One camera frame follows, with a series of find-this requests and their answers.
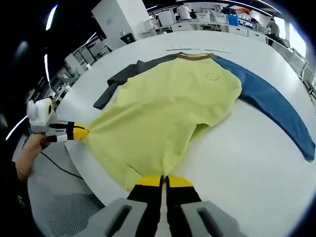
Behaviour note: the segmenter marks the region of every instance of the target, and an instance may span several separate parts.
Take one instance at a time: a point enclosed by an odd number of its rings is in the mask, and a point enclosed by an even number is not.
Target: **blue sleeve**
[[[281,127],[306,160],[314,160],[315,143],[298,113],[277,89],[261,77],[231,61],[219,56],[215,56],[213,60],[240,79],[242,86],[240,99],[255,106]]]

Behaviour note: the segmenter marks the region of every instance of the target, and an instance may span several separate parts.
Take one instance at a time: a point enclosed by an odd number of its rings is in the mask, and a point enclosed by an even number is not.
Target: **round table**
[[[313,105],[290,65],[265,43],[222,32],[175,32],[115,50],[79,78],[58,116],[88,125],[102,112],[93,104],[108,87],[107,79],[137,60],[181,51],[214,53],[262,77],[291,103],[316,141]],[[82,142],[67,142],[66,147],[101,202],[127,197]],[[278,125],[241,100],[224,121],[190,143],[172,174],[190,180],[202,200],[234,217],[249,237],[287,236],[305,214],[316,187],[316,163],[307,162]]]

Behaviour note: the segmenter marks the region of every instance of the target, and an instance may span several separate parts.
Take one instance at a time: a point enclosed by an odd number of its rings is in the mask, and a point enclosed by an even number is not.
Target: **bracelet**
[[[19,171],[21,172],[21,174],[23,174],[24,176],[28,177],[29,174],[24,173],[19,167],[18,167]]]

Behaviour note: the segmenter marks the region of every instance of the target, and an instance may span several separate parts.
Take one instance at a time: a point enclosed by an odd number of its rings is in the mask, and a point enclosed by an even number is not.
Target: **person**
[[[190,16],[192,17],[192,19],[196,19],[197,18],[197,14],[194,11],[194,9],[191,9]]]
[[[274,18],[270,19],[270,22],[267,24],[267,28],[271,29],[271,34],[268,34],[267,36],[275,41],[279,41],[278,36],[279,36],[280,30]],[[271,39],[268,42],[270,46],[272,46],[273,44],[273,41]]]
[[[12,162],[5,157],[5,139],[0,131],[0,175],[2,180],[1,200],[4,205],[4,229],[8,228],[11,236],[42,236],[34,223],[27,192],[27,180],[36,157],[49,145],[43,134],[32,134],[25,144],[19,159]]]
[[[179,14],[181,20],[190,20],[190,12],[191,10],[184,5],[181,5],[177,8],[177,13]]]

